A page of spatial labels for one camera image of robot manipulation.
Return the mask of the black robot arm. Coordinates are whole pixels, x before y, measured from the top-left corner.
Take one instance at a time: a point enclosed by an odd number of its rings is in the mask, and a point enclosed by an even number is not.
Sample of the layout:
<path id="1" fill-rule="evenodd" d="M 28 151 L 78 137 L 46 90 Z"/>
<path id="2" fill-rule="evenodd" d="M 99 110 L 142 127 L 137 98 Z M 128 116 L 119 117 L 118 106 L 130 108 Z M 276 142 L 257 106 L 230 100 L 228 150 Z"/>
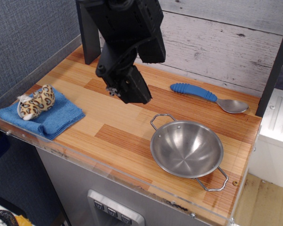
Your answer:
<path id="1" fill-rule="evenodd" d="M 163 12 L 157 0 L 82 0 L 105 40 L 96 75 L 110 95 L 124 103 L 143 103 L 151 93 L 134 65 L 163 63 L 166 50 L 161 33 Z"/>

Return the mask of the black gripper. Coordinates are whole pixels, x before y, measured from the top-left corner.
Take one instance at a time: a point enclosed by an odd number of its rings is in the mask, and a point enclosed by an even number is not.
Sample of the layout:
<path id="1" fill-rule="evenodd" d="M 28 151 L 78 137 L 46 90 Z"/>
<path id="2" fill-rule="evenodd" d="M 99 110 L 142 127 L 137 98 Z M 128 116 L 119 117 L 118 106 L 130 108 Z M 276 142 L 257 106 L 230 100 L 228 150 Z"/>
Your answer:
<path id="1" fill-rule="evenodd" d="M 137 46 L 137 42 L 106 41 L 96 69 L 97 76 L 107 85 L 106 91 L 111 96 L 119 97 L 126 104 L 147 104 L 152 99 L 145 80 L 133 65 L 137 56 Z"/>

